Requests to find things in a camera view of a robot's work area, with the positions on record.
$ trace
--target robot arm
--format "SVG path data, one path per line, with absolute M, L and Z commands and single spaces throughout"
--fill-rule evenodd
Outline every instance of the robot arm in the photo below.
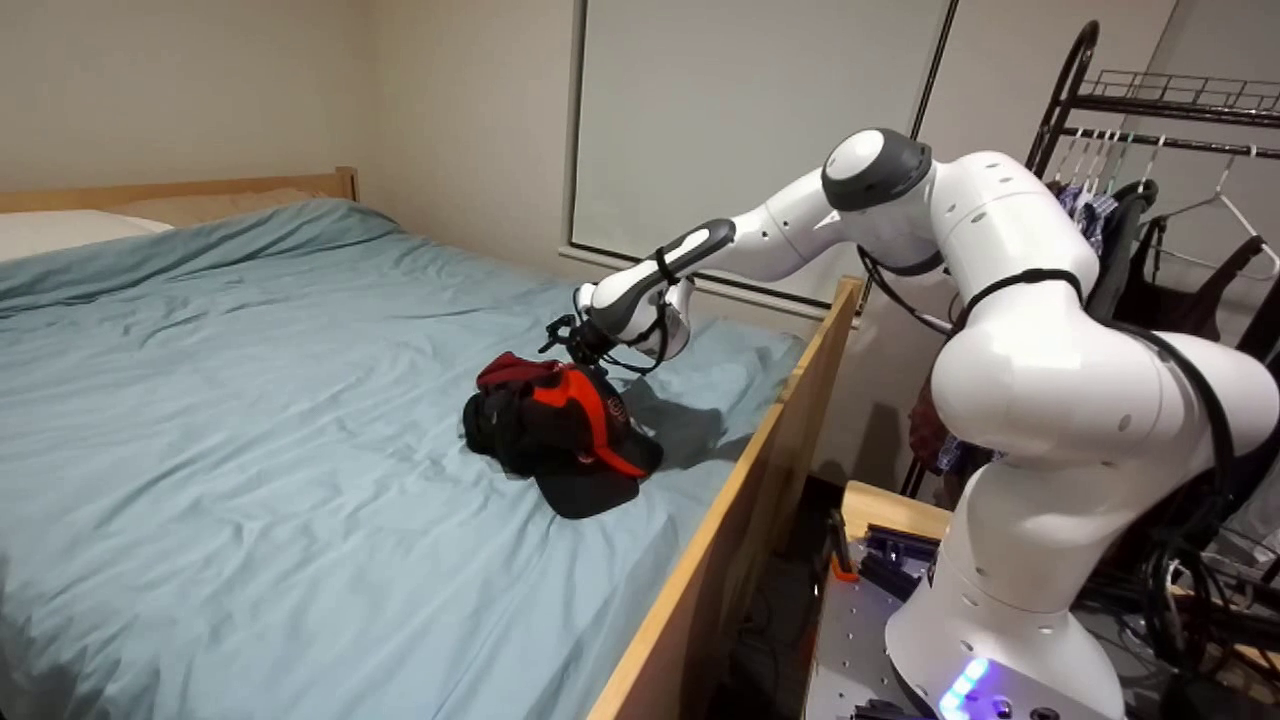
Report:
M 577 313 L 552 340 L 577 365 L 599 365 L 618 342 L 676 354 L 689 342 L 685 298 L 696 272 L 786 280 L 833 242 L 860 242 L 893 272 L 942 265 L 928 226 L 934 154 L 902 131 L 857 131 L 823 169 L 774 190 L 759 206 L 709 221 L 649 259 L 577 287 Z
M 935 165 L 897 131 L 857 131 L 759 206 L 585 283 L 557 340 L 582 365 L 618 342 L 662 354 L 652 334 L 676 334 L 679 351 L 692 272 L 782 280 L 833 242 L 860 242 L 902 277 L 948 268 L 963 313 L 934 400 L 959 441 L 995 451 L 967 480 L 935 571 L 890 625 L 897 671 L 935 703 L 985 656 L 1098 715 L 1124 715 L 1114 660 L 1071 598 L 1135 515 L 1212 469 L 1224 428 L 1190 372 L 1084 313 L 1098 253 L 1025 165 L 1001 150 Z M 1235 451 L 1276 428 L 1264 365 L 1202 334 L 1159 340 L 1205 375 Z

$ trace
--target light blue bedsheet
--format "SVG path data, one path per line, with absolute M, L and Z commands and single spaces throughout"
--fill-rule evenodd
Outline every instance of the light blue bedsheet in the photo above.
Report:
M 355 205 L 0 265 L 0 710 L 585 715 L 797 340 L 703 321 L 666 473 L 557 521 L 462 407 L 565 304 Z

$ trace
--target floor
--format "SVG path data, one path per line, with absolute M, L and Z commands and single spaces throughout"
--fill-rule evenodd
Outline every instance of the floor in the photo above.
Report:
M 736 640 L 731 666 L 714 699 L 714 720 L 797 720 L 805 707 L 815 587 L 829 567 L 829 521 L 846 482 L 812 480 L 786 550 L 763 567 Z

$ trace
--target light blue light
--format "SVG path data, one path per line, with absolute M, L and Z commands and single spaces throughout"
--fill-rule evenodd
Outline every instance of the light blue light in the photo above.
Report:
M 967 720 L 963 695 L 987 675 L 992 660 L 972 656 L 942 699 L 946 720 Z

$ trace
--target wooden bed rail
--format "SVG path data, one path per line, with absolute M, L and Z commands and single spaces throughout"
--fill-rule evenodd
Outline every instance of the wooden bed rail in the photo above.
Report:
M 597 695 L 593 720 L 709 710 L 757 578 L 791 527 L 860 297 L 857 280 L 842 283 L 833 313 L 810 334 L 786 390 L 759 417 L 743 455 Z
M 309 190 L 309 197 L 355 198 L 355 171 L 354 169 L 332 169 L 332 171 L 316 171 L 316 176 L 251 176 L 251 179 L 0 190 L 0 212 L 118 206 L 118 205 L 163 198 L 163 197 L 251 197 L 251 190 Z

